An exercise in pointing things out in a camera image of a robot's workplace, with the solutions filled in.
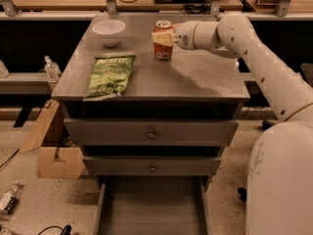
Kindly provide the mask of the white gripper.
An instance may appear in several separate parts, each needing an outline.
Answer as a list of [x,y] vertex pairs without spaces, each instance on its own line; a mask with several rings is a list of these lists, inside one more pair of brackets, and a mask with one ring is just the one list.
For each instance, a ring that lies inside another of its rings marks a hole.
[[[177,45],[185,50],[195,50],[194,35],[198,21],[187,21],[185,23],[175,23],[172,29],[175,30]],[[175,34],[172,30],[156,31],[152,33],[155,44],[171,47],[175,43]]]

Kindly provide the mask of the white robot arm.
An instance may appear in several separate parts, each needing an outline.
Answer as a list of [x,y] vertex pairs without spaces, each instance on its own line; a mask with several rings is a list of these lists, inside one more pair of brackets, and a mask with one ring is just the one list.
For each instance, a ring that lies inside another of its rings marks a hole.
[[313,235],[313,87],[259,39],[241,13],[218,22],[179,23],[152,38],[244,60],[279,121],[251,151],[246,235]]

